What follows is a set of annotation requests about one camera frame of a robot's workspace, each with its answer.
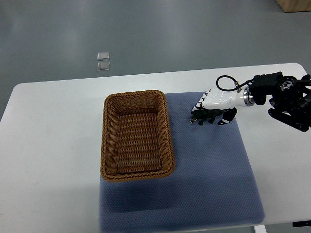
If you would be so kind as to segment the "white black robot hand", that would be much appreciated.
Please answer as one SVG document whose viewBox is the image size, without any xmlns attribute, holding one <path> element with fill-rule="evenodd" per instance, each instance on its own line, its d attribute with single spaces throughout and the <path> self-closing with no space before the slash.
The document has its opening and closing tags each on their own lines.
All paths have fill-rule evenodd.
<svg viewBox="0 0 311 233">
<path fill-rule="evenodd" d="M 201 109 L 208 110 L 224 110 L 220 115 L 222 119 L 218 121 L 218 125 L 225 125 L 230 123 L 237 114 L 237 106 L 250 107 L 255 104 L 253 96 L 248 87 L 243 88 L 241 91 L 221 91 L 217 88 L 212 88 L 203 93 L 202 97 L 192 108 L 191 114 L 194 111 Z"/>
</svg>

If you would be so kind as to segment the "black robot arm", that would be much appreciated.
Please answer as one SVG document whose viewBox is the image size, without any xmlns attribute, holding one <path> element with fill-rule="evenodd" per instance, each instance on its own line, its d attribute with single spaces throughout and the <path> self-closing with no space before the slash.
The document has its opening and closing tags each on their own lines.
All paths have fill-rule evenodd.
<svg viewBox="0 0 311 233">
<path fill-rule="evenodd" d="M 242 106 L 264 105 L 267 96 L 272 108 L 268 114 L 297 130 L 306 132 L 311 128 L 311 76 L 301 79 L 284 76 L 282 72 L 256 75 L 242 84 L 229 76 L 216 80 L 216 87 L 222 92 L 242 95 Z"/>
</svg>

